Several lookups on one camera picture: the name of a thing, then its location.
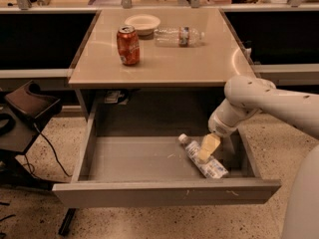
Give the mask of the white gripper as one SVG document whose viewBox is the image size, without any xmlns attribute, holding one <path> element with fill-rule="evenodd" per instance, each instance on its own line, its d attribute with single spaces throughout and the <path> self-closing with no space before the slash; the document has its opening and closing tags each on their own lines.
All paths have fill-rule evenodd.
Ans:
<svg viewBox="0 0 319 239">
<path fill-rule="evenodd" d="M 221 137 L 233 134 L 243 121 L 250 119 L 258 112 L 259 109 L 237 107 L 224 99 L 208 120 L 208 129 L 212 133 L 207 134 L 201 142 L 199 160 L 207 162 L 220 146 Z"/>
</svg>

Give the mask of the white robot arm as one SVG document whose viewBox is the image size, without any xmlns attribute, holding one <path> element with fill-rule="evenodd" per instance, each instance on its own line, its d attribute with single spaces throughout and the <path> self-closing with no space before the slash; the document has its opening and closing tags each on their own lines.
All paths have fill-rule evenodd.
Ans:
<svg viewBox="0 0 319 239">
<path fill-rule="evenodd" d="M 224 86 L 225 99 L 208 120 L 219 137 L 263 111 L 296 129 L 319 138 L 319 96 L 280 90 L 267 80 L 235 76 Z M 319 239 L 319 146 L 302 161 L 288 200 L 281 239 Z"/>
</svg>

